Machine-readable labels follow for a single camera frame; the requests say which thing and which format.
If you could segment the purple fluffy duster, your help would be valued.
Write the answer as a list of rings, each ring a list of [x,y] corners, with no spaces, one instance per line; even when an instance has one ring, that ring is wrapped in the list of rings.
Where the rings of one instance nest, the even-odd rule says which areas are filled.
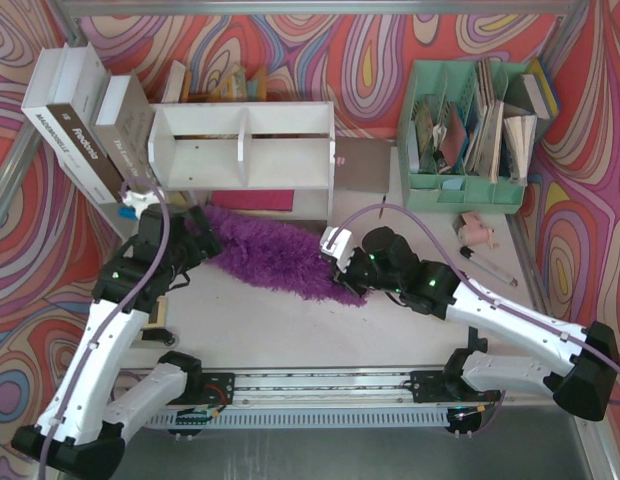
[[[359,298],[334,282],[329,262],[320,253],[320,236],[292,224],[245,216],[220,207],[201,208],[209,219],[223,252],[206,261],[235,279],[258,288],[293,293],[303,300],[332,300],[346,306],[361,306]],[[116,252],[101,279],[110,283],[114,299],[129,292],[126,311],[147,311],[157,298],[187,287],[189,272],[173,280],[149,279],[148,267],[137,261],[137,233]]]

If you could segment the small yellow book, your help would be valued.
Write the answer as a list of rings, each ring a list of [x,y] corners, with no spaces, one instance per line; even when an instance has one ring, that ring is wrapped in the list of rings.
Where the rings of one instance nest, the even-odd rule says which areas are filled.
[[[148,328],[164,328],[167,319],[168,299],[166,296],[159,297],[155,303],[148,322]]]

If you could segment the white black stapler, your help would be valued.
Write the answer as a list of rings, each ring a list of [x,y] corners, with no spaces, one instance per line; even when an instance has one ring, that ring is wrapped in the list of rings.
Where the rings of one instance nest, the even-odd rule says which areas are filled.
[[[178,344],[176,334],[165,328],[142,329],[132,342],[133,348],[173,348]]]

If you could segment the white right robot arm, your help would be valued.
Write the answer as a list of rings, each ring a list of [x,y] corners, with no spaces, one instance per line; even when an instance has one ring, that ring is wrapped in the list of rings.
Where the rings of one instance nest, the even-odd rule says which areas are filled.
[[[581,419],[604,418],[620,367],[609,326],[566,323],[513,303],[449,264],[420,259],[389,227],[370,231],[361,246],[350,231],[327,228],[320,248],[335,282],[356,296],[382,291],[415,313],[485,330],[522,350],[520,356],[490,355],[484,346],[455,350],[443,371],[450,395],[526,392]]]

